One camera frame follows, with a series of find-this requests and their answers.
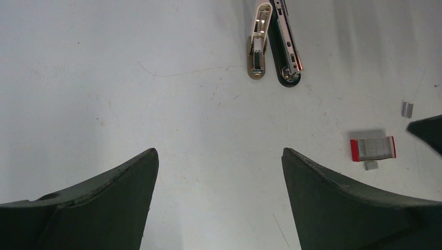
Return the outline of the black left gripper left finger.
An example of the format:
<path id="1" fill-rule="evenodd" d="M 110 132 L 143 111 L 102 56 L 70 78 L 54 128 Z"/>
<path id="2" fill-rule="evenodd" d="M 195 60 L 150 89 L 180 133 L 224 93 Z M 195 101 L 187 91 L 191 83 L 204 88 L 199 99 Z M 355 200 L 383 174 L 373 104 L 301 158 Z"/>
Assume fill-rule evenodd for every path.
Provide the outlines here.
<path id="1" fill-rule="evenodd" d="M 1 249 L 139 249 L 158 167 L 150 148 L 37 200 L 1 204 Z"/>

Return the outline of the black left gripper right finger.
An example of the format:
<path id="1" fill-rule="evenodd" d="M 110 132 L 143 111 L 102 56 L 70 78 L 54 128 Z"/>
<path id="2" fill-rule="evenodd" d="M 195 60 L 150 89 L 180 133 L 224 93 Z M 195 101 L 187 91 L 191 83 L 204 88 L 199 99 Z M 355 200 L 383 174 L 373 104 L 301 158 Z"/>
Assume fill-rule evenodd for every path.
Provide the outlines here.
<path id="1" fill-rule="evenodd" d="M 375 188 L 291 148 L 281 161 L 302 249 L 441 249 L 441 202 Z"/>

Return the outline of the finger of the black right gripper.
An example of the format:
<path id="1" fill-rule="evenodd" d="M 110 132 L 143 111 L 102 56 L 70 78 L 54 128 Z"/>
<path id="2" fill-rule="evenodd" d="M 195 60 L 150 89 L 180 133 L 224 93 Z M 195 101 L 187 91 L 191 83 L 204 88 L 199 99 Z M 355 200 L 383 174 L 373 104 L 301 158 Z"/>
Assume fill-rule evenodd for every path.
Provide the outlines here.
<path id="1" fill-rule="evenodd" d="M 407 131 L 441 156 L 441 115 L 409 123 Z"/>

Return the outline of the beige stapler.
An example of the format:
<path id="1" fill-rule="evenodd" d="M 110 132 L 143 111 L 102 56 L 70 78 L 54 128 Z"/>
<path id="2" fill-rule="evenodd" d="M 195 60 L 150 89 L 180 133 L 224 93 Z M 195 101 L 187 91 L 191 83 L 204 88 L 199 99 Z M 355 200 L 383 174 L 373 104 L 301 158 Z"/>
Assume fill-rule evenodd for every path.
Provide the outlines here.
<path id="1" fill-rule="evenodd" d="M 247 39 L 247 73 L 253 80 L 264 77 L 267 34 L 272 18 L 273 6 L 270 1 L 256 1 L 252 15 L 251 32 Z"/>

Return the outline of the staple box tray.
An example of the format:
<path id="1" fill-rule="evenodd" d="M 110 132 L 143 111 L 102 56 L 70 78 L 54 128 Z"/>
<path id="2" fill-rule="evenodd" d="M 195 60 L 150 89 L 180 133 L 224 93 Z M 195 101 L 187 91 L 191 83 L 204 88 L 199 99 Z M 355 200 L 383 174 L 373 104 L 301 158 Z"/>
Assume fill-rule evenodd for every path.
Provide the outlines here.
<path id="1" fill-rule="evenodd" d="M 350 149 L 352 161 L 354 162 L 397 158 L 393 136 L 351 139 Z"/>

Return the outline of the silver staple strip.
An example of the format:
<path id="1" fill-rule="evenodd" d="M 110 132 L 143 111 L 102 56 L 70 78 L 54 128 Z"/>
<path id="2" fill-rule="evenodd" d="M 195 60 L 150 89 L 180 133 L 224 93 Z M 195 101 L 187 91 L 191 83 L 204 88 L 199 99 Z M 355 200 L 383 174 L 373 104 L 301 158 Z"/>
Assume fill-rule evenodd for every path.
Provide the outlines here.
<path id="1" fill-rule="evenodd" d="M 366 171 L 375 170 L 378 169 L 378 162 L 377 161 L 365 161 L 364 162 L 364 168 Z"/>
<path id="2" fill-rule="evenodd" d="M 401 116 L 407 119 L 412 118 L 414 104 L 408 101 L 402 102 Z"/>

